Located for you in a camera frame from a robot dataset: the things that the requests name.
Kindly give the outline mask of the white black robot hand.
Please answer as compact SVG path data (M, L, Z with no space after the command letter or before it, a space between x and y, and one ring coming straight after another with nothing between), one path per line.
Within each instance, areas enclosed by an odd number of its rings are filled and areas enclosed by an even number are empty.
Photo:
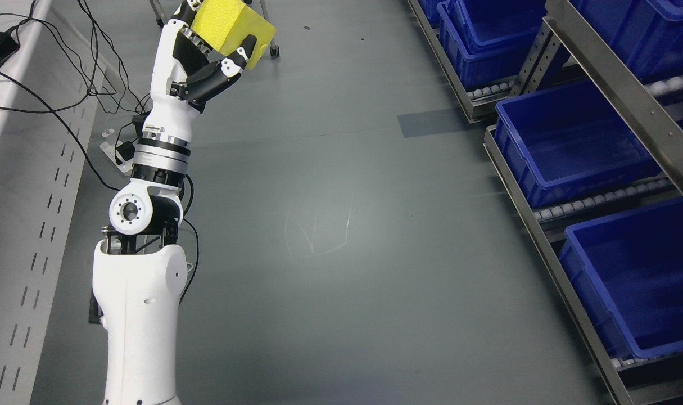
M209 48L191 28L202 3L182 1L162 30L152 72L153 108L139 146L189 155L192 121L204 112L208 100L235 84L252 65L259 43L254 34L222 60L208 60Z

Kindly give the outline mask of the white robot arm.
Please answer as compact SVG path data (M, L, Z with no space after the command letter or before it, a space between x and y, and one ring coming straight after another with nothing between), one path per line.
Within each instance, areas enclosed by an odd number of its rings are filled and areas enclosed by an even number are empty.
M143 130L132 177L110 200L110 225L94 248L92 292L108 336L105 404L181 403L177 323L189 264L177 237L190 140L187 130Z

